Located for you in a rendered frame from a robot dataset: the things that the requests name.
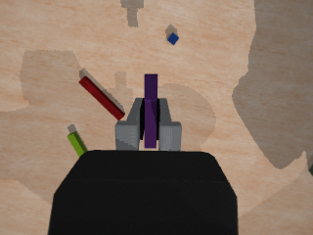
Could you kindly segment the lime green rod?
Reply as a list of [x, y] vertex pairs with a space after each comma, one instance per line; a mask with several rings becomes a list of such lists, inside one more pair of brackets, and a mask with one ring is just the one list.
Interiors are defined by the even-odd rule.
[[74, 148], [75, 152], [77, 153], [78, 157], [80, 157], [82, 154], [87, 152], [84, 144], [82, 143], [76, 131], [70, 133], [67, 136], [67, 138], [69, 142], [71, 143], [72, 147]]

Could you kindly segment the small dark blue block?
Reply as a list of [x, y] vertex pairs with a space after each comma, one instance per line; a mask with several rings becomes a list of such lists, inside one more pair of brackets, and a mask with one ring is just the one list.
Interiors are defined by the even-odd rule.
[[172, 32], [169, 38], [167, 39], [167, 41], [169, 41], [172, 45], [174, 45], [178, 39], [179, 37], [175, 33]]

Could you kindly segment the dark red rod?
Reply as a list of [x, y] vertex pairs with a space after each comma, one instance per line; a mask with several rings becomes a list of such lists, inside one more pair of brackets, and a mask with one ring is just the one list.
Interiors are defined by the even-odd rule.
[[79, 83], [101, 103], [117, 120], [121, 120], [125, 113], [87, 76], [84, 76]]

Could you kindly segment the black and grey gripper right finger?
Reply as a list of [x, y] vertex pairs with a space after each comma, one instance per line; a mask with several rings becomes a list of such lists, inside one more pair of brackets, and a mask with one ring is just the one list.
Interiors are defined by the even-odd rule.
[[159, 151], [181, 151], [182, 125], [172, 121], [166, 98], [156, 101], [156, 140]]

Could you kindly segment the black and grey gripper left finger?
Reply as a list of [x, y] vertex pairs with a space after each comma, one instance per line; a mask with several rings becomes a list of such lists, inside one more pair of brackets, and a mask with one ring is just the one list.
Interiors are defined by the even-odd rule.
[[114, 129], [117, 150], [139, 151], [145, 130], [145, 98], [135, 98], [127, 120], [119, 120]]

